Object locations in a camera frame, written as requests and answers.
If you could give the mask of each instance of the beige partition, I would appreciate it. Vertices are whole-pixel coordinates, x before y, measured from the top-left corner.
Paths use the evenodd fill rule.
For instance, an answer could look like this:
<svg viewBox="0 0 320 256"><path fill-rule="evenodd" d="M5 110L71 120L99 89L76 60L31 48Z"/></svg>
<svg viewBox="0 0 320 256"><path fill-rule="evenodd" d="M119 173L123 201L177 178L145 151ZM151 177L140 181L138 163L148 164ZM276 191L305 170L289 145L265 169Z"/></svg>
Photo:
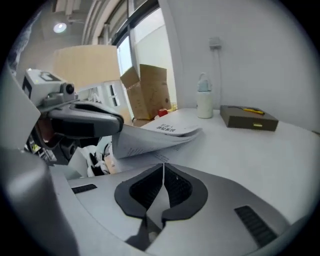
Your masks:
<svg viewBox="0 0 320 256"><path fill-rule="evenodd" d="M117 47L80 45L54 52L53 73L74 84L76 92L120 80Z"/></svg>

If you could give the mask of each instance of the round light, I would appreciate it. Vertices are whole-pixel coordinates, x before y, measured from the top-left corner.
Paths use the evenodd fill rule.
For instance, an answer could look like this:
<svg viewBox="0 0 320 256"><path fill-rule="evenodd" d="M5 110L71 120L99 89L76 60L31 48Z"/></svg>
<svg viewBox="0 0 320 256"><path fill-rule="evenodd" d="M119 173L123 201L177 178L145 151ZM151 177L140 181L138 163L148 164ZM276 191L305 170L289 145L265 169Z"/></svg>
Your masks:
<svg viewBox="0 0 320 256"><path fill-rule="evenodd" d="M67 25L65 23L58 23L53 27L53 31L56 33L62 33L67 28Z"/></svg>

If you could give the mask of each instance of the black rubber grip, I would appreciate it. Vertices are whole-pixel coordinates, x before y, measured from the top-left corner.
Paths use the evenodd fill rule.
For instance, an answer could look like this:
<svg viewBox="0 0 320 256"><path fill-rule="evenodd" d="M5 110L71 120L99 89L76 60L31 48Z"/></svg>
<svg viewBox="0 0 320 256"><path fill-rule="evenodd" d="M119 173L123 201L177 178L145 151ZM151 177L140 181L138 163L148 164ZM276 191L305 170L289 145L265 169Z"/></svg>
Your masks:
<svg viewBox="0 0 320 256"><path fill-rule="evenodd" d="M78 193L86 192L86 191L89 191L89 190L94 190L96 188L97 188L96 185L88 184L88 185L73 187L72 191L73 191L73 193L78 194Z"/></svg>
<svg viewBox="0 0 320 256"><path fill-rule="evenodd" d="M169 163L164 164L164 186L168 192L170 209L162 213L162 223L187 220L207 202L208 190L203 182Z"/></svg>
<svg viewBox="0 0 320 256"><path fill-rule="evenodd" d="M276 233L250 206L242 206L234 211L259 247L263 247L277 238Z"/></svg>
<svg viewBox="0 0 320 256"><path fill-rule="evenodd" d="M114 199L127 216L144 219L146 212L162 187L161 163L139 175L121 182L114 191Z"/></svg>

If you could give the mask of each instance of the white table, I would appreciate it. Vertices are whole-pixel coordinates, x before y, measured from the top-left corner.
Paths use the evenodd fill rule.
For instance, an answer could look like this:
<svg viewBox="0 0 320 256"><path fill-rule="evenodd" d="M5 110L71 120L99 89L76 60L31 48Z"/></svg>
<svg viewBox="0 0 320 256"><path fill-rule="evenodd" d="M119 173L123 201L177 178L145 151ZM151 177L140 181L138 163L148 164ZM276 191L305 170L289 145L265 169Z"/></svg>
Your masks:
<svg viewBox="0 0 320 256"><path fill-rule="evenodd" d="M198 124L203 129L179 151L162 149L170 163L218 175L243 185L294 223L318 199L320 138L311 131L279 122L275 132L227 128L219 111L211 119L185 108L152 123ZM124 159L126 165L150 164L148 154Z"/></svg>

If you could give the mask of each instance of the booklet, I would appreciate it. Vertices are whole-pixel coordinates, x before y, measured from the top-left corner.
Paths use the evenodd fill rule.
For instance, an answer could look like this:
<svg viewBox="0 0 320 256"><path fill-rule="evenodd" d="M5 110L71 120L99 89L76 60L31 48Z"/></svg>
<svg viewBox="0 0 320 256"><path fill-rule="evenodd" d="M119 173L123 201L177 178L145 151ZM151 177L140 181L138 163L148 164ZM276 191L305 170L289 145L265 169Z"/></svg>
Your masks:
<svg viewBox="0 0 320 256"><path fill-rule="evenodd" d="M189 142L202 130L197 125L151 122L146 128L123 125L112 136L112 154L116 159L132 157Z"/></svg>

